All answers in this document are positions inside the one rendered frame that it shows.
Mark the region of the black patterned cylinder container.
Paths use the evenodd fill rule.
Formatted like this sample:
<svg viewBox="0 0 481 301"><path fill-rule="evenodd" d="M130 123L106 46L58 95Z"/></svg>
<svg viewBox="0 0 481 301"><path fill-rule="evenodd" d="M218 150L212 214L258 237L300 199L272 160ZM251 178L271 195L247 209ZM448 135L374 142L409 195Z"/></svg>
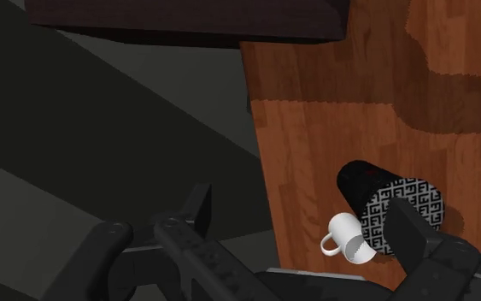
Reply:
<svg viewBox="0 0 481 301"><path fill-rule="evenodd" d="M362 160L346 163L337 173L337 188L361 223L365 241L377 252L391 255L383 237L392 198L405 198L435 229L445 217L442 193L430 182L405 178Z"/></svg>

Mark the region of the white mug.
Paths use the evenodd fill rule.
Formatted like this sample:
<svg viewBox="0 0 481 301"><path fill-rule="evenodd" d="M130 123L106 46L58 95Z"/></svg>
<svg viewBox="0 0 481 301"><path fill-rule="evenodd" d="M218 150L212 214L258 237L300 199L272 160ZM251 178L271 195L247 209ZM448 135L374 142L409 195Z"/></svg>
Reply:
<svg viewBox="0 0 481 301"><path fill-rule="evenodd" d="M328 257L342 253L353 264L371 261L377 252L366 242L361 223L347 212L336 214L328 223L328 234L320 241L321 252Z"/></svg>

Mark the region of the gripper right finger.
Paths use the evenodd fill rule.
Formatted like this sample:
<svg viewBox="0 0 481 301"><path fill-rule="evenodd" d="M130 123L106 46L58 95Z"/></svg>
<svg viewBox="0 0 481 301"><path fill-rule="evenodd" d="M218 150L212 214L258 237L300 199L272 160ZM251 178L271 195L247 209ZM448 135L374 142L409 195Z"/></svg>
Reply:
<svg viewBox="0 0 481 301"><path fill-rule="evenodd" d="M406 199L389 201L383 235L406 273L386 301L481 301L481 252L435 230Z"/></svg>

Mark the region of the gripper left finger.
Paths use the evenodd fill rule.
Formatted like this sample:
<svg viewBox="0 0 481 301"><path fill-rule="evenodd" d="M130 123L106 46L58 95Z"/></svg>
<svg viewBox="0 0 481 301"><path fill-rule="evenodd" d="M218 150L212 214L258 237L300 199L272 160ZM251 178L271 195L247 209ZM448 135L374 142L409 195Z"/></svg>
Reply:
<svg viewBox="0 0 481 301"><path fill-rule="evenodd" d="M182 210L138 231L126 222L93 227L41 301L131 301L154 284L167 301L280 301L222 244L204 237L212 186L194 186Z"/></svg>

